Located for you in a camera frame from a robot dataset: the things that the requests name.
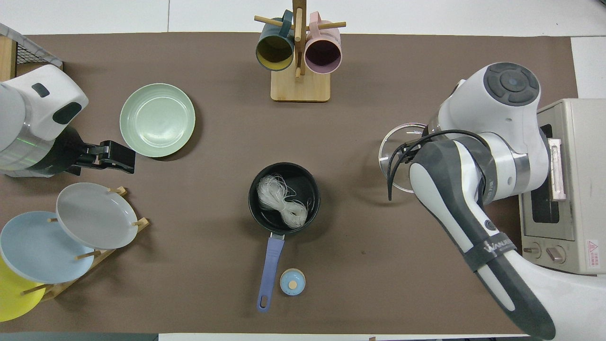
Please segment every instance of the black cable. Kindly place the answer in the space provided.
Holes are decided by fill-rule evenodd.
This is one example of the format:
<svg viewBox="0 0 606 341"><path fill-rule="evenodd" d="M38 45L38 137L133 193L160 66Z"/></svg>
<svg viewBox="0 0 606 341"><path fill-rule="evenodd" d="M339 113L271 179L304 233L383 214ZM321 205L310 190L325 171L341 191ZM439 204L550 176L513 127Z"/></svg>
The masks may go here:
<svg viewBox="0 0 606 341"><path fill-rule="evenodd" d="M475 138L476 140L480 141L480 143L482 143L486 148L490 149L490 146L488 145L488 143L480 135L478 135L476 133L473 133L473 132L469 132L467 130L460 130L460 129L443 130L441 132L435 132L435 133L431 133L431 134L425 135L425 136L421 137L420 139L416 140L410 146L408 146L408 143L401 144L400 146L398 146L398 148L396 148L396 150L393 151L391 157L389 158L389 163L387 164L387 198L389 199L389 201L391 201L391 190L392 190L392 187L393 187L393 179L396 176L396 171L398 170L399 165L402 162L408 163L408 162L412 161L412 158L410 160L404 160L404 158L407 157L408 154L416 146L420 146L421 144L423 144L427 140L430 140L430 139L432 139L432 138L434 138L436 136L450 134L450 133L458 133L458 134L461 134L461 135L471 136L471 137ZM391 164L393 162L393 159L396 157L396 154L398 152L400 152L400 151L402 152L402 155L400 155L400 157L398 158L398 162L394 165L394 168L393 168L393 171L392 171L391 170Z"/></svg>

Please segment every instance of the wooden peg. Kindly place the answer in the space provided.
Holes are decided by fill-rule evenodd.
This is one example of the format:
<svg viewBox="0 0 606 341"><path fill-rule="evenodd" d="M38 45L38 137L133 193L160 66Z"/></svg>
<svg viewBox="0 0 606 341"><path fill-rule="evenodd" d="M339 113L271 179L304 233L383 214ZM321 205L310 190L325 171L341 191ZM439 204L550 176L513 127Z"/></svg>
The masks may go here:
<svg viewBox="0 0 606 341"><path fill-rule="evenodd" d="M303 33L303 29L301 27L301 23L303 22L302 8L297 8L297 14L295 18L295 41L301 41L301 35Z"/></svg>
<svg viewBox="0 0 606 341"><path fill-rule="evenodd" d="M120 187L118 187L118 188L108 188L108 189L107 189L107 192L114 192L114 193L117 193L117 194L118 194L118 195L120 195L121 197L123 197L123 196L124 196L124 195L127 193L126 188L124 188L124 187L122 187L122 186L120 186Z"/></svg>
<svg viewBox="0 0 606 341"><path fill-rule="evenodd" d="M263 22L264 24L270 24L270 25L282 27L282 22L281 21L265 18L263 16L255 15L255 21ZM320 25L318 25L318 29L319 30L339 29L341 27L347 27L347 22L346 21L339 21L339 22L331 22L330 24L320 24ZM295 25L291 25L290 29L291 30L295 30ZM305 26L305 31L306 32L309 31L309 26Z"/></svg>
<svg viewBox="0 0 606 341"><path fill-rule="evenodd" d="M100 255L101 253L102 252L100 250L94 250L93 252L89 252L87 254L76 256L75 260L80 260L80 259L83 259L83 258L86 258L86 257Z"/></svg>
<svg viewBox="0 0 606 341"><path fill-rule="evenodd" d="M39 286L35 286L32 289L21 291L21 295L24 296L24 295L27 295L27 294L29 294L31 292L42 290L42 289L46 289L46 288L49 288L51 286L52 286L52 284L42 284L42 285L39 285Z"/></svg>
<svg viewBox="0 0 606 341"><path fill-rule="evenodd" d="M138 221L134 222L132 225L133 226L139 226L137 233L140 232L141 230L143 230L144 228L147 227L147 225L149 225L150 222L149 220L147 220L147 218L141 218Z"/></svg>
<svg viewBox="0 0 606 341"><path fill-rule="evenodd" d="M307 33L302 32L307 27L307 0L293 0L293 13L301 13L300 16L295 17L295 34L300 32L301 40L295 41L295 60L294 64L296 68L301 68L301 76L305 75L305 62L303 62L305 52L305 42L307 40ZM295 69L295 77L299 74L299 71Z"/></svg>

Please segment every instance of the white floor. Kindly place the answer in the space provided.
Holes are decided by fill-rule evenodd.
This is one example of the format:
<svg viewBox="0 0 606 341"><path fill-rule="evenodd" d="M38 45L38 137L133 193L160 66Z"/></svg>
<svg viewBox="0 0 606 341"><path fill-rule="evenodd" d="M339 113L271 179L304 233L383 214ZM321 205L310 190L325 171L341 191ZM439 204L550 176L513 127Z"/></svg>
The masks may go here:
<svg viewBox="0 0 606 341"><path fill-rule="evenodd" d="M262 24L253 20L254 15L277 17L289 7L289 0L0 0L0 22L25 35L260 32ZM307 8L319 10L323 19L347 21L341 33L571 36L579 97L606 97L606 5L598 0L309 0ZM369 337L163 334L160 340L362 341ZM377 339L447 337L454 336Z"/></svg>

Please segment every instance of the green plate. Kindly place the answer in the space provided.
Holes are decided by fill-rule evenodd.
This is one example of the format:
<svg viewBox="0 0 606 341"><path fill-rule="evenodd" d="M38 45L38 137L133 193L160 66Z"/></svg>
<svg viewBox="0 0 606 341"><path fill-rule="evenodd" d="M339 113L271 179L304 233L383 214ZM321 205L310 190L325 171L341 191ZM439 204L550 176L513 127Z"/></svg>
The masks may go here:
<svg viewBox="0 0 606 341"><path fill-rule="evenodd" d="M146 157L164 157L185 145L196 124L191 100L163 83L133 92L120 113L120 131L128 146Z"/></svg>

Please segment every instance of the wooden base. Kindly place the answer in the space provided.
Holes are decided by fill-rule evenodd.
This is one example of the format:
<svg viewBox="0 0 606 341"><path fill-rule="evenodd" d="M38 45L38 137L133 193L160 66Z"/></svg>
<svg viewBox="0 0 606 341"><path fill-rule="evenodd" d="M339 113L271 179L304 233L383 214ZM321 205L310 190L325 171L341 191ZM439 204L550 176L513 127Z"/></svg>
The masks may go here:
<svg viewBox="0 0 606 341"><path fill-rule="evenodd" d="M115 250L116 249L101 250L101 254L95 256L95 259L93 260L93 264L90 266L90 269L88 269L87 273L90 272L95 266L97 266L97 264L99 264L102 260L107 258L107 256L112 254ZM79 280L79 279L75 279L73 281L69 281L69 282L65 282L65 283L49 285L46 288L46 292L44 293L44 296L42 296L41 302L52 300L53 298L57 297L57 295L62 293L65 289L67 289L70 285L74 284L77 280Z"/></svg>
<svg viewBox="0 0 606 341"><path fill-rule="evenodd" d="M330 74L307 70L296 76L296 63L271 73L271 98L276 102L326 102L330 99Z"/></svg>

